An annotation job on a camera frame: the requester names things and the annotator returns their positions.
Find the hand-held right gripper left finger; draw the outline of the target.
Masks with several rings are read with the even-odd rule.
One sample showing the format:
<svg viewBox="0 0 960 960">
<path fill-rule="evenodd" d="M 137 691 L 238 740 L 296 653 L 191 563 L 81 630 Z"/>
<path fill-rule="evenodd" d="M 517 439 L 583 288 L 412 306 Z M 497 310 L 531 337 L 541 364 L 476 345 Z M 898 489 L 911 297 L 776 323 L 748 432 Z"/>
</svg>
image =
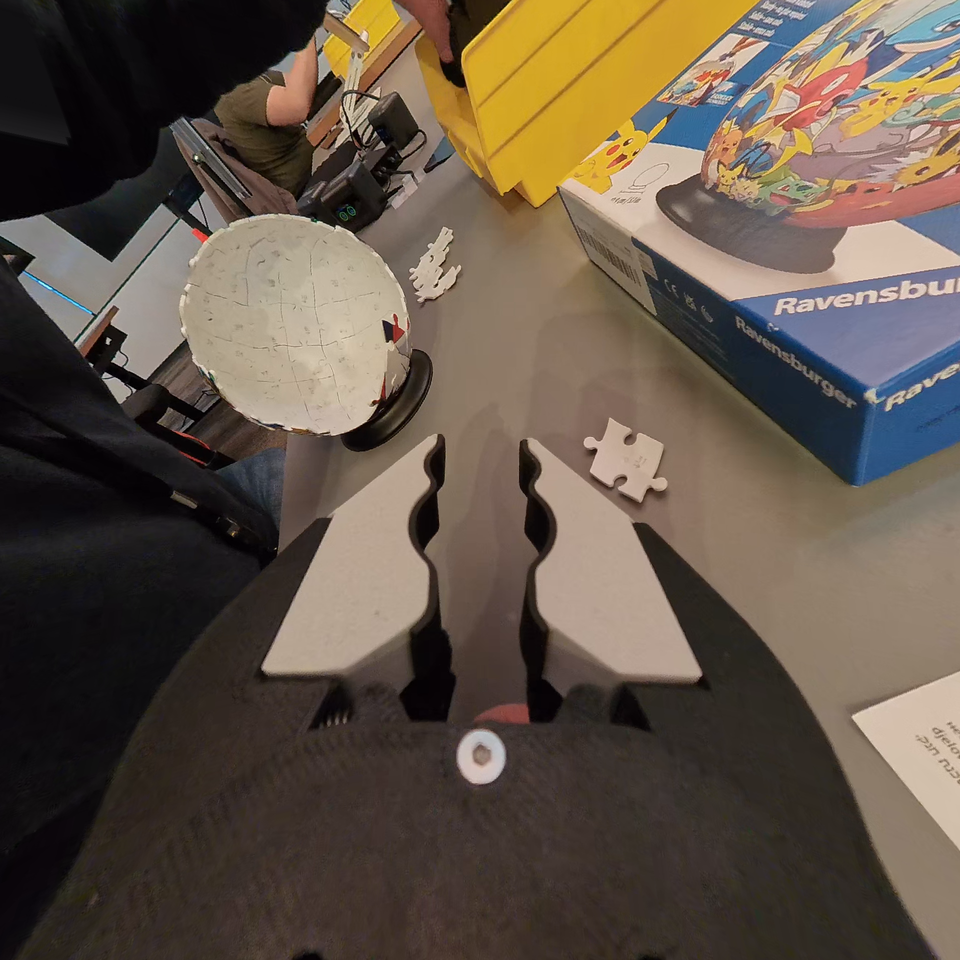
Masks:
<svg viewBox="0 0 960 960">
<path fill-rule="evenodd" d="M 337 507 L 322 524 L 261 672 L 389 686 L 414 721 L 445 721 L 455 676 L 437 570 L 446 440 L 432 434 Z"/>
</svg>

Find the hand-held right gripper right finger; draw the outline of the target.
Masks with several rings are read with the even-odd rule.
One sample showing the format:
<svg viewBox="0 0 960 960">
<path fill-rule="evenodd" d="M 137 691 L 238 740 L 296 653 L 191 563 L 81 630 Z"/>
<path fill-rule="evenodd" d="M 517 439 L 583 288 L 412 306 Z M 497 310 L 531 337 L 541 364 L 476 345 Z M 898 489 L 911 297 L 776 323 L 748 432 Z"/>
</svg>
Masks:
<svg viewBox="0 0 960 960">
<path fill-rule="evenodd" d="M 695 686 L 700 666 L 637 526 L 540 441 L 519 445 L 525 579 L 519 644 L 530 720 L 574 688 Z"/>
</svg>

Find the yellow cardboard box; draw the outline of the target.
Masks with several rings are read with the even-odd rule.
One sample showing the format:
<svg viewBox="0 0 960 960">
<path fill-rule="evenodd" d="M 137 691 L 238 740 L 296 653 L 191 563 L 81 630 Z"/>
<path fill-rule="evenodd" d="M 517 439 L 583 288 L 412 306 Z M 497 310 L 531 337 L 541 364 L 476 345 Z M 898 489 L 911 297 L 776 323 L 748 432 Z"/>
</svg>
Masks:
<svg viewBox="0 0 960 960">
<path fill-rule="evenodd" d="M 754 6 L 749 1 L 513 1 L 465 46 L 465 88 L 422 34 L 438 125 L 476 177 L 538 208 L 570 172 Z"/>
</svg>

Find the white joined puzzle pieces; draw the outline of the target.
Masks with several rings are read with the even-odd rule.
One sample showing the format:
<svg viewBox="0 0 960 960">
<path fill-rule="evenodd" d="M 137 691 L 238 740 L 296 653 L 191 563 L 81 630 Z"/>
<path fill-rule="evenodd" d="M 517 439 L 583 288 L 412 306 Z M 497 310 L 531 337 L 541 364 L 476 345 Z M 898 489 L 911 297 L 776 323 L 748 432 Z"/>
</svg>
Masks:
<svg viewBox="0 0 960 960">
<path fill-rule="evenodd" d="M 665 447 L 659 440 L 611 417 L 602 438 L 587 437 L 582 445 L 593 453 L 591 477 L 622 497 L 642 503 L 649 491 L 666 491 L 668 481 L 659 475 Z"/>
</svg>

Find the heap of white puzzle pieces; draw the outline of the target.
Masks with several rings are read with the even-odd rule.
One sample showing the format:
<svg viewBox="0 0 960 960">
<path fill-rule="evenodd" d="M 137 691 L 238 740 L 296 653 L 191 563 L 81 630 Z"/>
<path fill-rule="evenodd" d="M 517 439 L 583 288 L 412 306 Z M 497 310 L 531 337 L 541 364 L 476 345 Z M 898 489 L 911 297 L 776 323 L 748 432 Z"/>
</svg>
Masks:
<svg viewBox="0 0 960 960">
<path fill-rule="evenodd" d="M 461 266 L 446 267 L 453 239 L 453 230 L 444 226 L 414 268 L 409 270 L 409 281 L 420 305 L 437 300 L 457 282 Z"/>
</svg>

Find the colourful puzzle ball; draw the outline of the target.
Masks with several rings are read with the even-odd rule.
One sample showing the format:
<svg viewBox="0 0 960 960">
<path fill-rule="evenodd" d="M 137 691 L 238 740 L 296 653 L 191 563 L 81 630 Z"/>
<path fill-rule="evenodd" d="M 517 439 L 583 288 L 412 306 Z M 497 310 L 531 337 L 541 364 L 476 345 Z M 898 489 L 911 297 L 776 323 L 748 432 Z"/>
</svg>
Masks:
<svg viewBox="0 0 960 960">
<path fill-rule="evenodd" d="M 409 376 L 402 286 L 338 226 L 290 214 L 228 224 L 190 261 L 178 312 L 199 371 L 267 429 L 346 434 Z"/>
</svg>

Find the person's left forearm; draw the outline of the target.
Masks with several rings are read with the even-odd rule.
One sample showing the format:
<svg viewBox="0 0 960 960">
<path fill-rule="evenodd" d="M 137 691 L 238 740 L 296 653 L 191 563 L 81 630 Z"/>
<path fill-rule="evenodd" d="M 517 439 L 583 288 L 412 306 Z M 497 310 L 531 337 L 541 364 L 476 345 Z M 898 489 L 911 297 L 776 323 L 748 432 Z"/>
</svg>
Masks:
<svg viewBox="0 0 960 960">
<path fill-rule="evenodd" d="M 314 1 L 2 2 L 2 221 L 91 201 L 306 44 Z"/>
</svg>

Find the blue white puzzle box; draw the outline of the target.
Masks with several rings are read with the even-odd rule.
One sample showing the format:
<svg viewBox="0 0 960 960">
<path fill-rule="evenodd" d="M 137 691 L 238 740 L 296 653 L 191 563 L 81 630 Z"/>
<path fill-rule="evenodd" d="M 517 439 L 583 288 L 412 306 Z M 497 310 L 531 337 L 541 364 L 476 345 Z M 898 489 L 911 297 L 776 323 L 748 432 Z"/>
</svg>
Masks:
<svg viewBox="0 0 960 960">
<path fill-rule="evenodd" d="M 959 3 L 755 2 L 558 186 L 588 258 L 851 486 L 958 443 Z"/>
</svg>

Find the person's left hand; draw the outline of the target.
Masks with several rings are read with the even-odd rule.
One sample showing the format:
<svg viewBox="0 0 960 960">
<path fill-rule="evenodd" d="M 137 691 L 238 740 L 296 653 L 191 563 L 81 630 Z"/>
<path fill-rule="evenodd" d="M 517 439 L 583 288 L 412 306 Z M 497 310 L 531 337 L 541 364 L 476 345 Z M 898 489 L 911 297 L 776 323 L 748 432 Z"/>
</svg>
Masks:
<svg viewBox="0 0 960 960">
<path fill-rule="evenodd" d="M 413 18 L 433 42 L 443 64 L 454 63 L 451 48 L 451 24 L 449 1 L 394 1 Z"/>
</svg>

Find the small yellow bin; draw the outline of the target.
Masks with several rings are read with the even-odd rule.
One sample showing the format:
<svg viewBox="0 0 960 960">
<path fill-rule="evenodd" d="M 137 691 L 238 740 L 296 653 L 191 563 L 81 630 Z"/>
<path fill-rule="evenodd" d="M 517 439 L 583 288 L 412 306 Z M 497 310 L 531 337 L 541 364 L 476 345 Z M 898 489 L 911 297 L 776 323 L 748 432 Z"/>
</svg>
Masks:
<svg viewBox="0 0 960 960">
<path fill-rule="evenodd" d="M 369 54 L 376 51 L 388 39 L 391 31 L 401 23 L 392 1 L 349 2 L 350 9 L 344 4 L 345 2 L 331 2 L 327 12 L 341 20 L 357 36 L 366 37 Z M 331 72 L 342 80 L 346 78 L 353 55 L 350 44 L 328 30 L 321 49 Z"/>
</svg>

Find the black electronic device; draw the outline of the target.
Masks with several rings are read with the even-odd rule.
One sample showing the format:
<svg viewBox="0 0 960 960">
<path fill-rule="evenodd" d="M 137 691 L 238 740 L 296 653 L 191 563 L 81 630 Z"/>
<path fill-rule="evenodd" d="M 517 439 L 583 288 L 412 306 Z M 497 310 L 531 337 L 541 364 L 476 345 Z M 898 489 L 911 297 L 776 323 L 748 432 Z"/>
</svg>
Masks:
<svg viewBox="0 0 960 960">
<path fill-rule="evenodd" d="M 403 150 L 417 138 L 420 127 L 402 95 L 390 91 L 373 102 L 366 123 L 371 146 L 384 146 Z"/>
</svg>

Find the white desk stand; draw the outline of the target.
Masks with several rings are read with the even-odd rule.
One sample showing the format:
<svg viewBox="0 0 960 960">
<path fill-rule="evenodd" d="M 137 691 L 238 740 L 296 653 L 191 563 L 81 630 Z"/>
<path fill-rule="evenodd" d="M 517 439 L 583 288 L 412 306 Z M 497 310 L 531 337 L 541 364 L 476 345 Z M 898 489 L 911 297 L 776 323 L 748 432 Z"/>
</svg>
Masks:
<svg viewBox="0 0 960 960">
<path fill-rule="evenodd" d="M 346 17 L 337 11 L 328 11 L 323 19 L 323 30 L 326 31 L 326 40 L 335 40 L 348 51 L 345 73 L 342 79 L 341 101 L 338 106 L 338 117 L 333 122 L 328 133 L 321 138 L 319 145 L 325 149 L 338 147 L 344 141 L 344 124 L 353 122 L 357 99 L 361 96 L 359 84 L 367 54 L 370 53 L 371 43 L 369 32 L 362 28 L 357 32 L 346 22 Z"/>
</svg>

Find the person's blue jeans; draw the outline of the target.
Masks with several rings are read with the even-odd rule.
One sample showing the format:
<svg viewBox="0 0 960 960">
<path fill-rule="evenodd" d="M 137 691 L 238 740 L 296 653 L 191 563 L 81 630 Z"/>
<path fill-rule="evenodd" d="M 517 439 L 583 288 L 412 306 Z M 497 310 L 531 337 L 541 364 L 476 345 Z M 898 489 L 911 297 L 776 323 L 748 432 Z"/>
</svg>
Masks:
<svg viewBox="0 0 960 960">
<path fill-rule="evenodd" d="M 215 471 L 222 483 L 267 515 L 279 529 L 285 482 L 286 450 L 267 448 Z"/>
</svg>

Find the metal key clip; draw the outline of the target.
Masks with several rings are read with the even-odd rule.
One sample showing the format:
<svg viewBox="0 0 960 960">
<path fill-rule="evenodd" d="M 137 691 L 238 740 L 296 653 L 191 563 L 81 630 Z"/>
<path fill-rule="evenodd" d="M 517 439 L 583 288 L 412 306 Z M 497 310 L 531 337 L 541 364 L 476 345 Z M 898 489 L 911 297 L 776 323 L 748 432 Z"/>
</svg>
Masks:
<svg viewBox="0 0 960 960">
<path fill-rule="evenodd" d="M 183 493 L 175 488 L 170 490 L 169 499 L 175 505 L 183 508 L 201 525 L 217 533 L 223 539 L 238 545 L 256 544 L 255 539 L 251 539 L 251 532 L 235 519 L 224 515 L 204 505 L 198 499 Z"/>
</svg>

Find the black charger with green display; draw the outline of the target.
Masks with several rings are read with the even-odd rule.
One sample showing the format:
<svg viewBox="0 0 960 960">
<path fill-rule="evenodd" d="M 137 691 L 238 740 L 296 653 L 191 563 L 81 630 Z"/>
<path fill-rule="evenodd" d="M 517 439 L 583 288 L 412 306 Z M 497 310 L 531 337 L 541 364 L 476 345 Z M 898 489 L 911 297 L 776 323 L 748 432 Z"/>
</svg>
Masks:
<svg viewBox="0 0 960 960">
<path fill-rule="evenodd" d="M 360 158 L 330 174 L 318 169 L 295 202 L 300 216 L 353 234 L 376 222 L 389 204 L 387 194 Z"/>
</svg>

